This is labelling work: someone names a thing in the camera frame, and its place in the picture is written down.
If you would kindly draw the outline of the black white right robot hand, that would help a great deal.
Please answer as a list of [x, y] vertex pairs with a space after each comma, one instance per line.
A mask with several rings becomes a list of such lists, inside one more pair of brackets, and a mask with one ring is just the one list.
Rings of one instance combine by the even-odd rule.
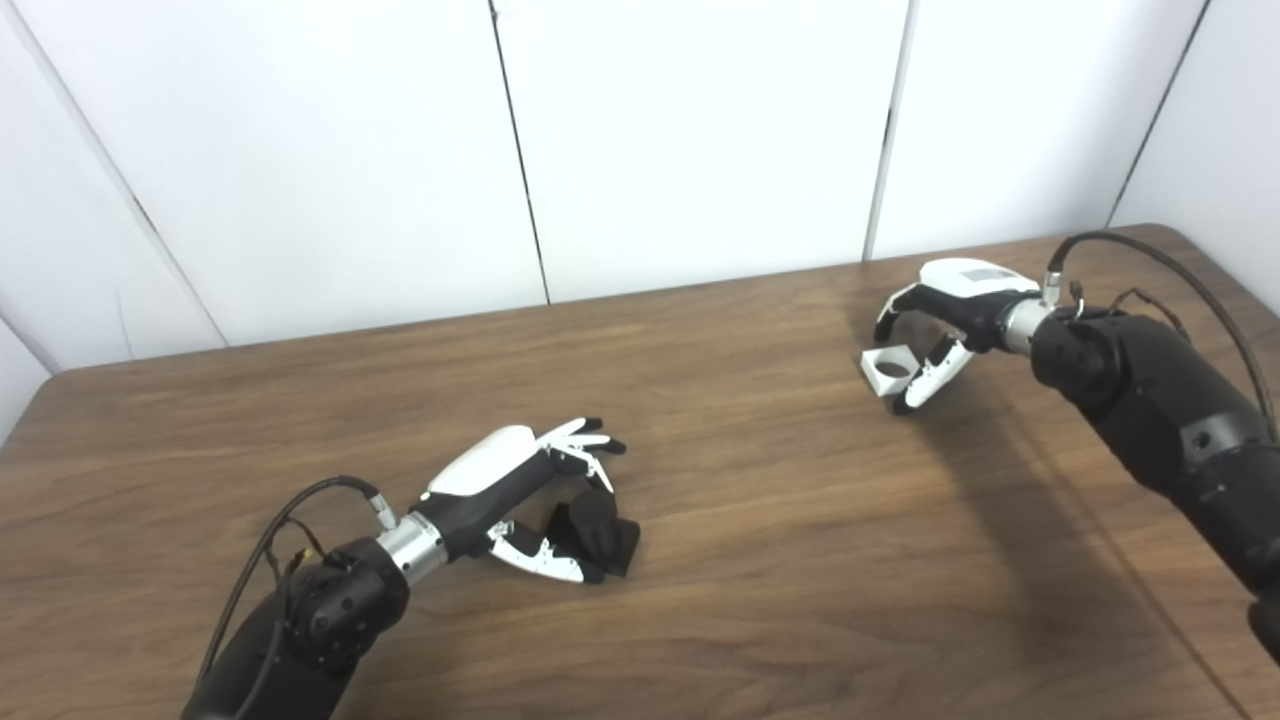
[[1050, 318], [1051, 306], [1041, 284], [1030, 278], [993, 263], [945, 258], [925, 263], [916, 282], [886, 300], [873, 334], [878, 345], [890, 341], [905, 313], [923, 313], [948, 331], [893, 398], [892, 410], [899, 416], [920, 409], [979, 354], [1029, 355], [1030, 341]]

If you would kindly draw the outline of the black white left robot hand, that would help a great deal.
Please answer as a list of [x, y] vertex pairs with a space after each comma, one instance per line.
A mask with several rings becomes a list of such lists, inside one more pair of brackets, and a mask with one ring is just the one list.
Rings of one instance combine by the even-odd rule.
[[521, 571], [595, 585], [605, 571], [516, 521], [511, 514], [557, 477], [580, 477], [590, 489], [614, 492], [599, 454], [622, 455], [623, 442], [602, 433], [594, 416], [575, 418], [541, 436], [502, 427], [445, 466], [407, 518], [431, 537], [434, 565], [489, 555]]

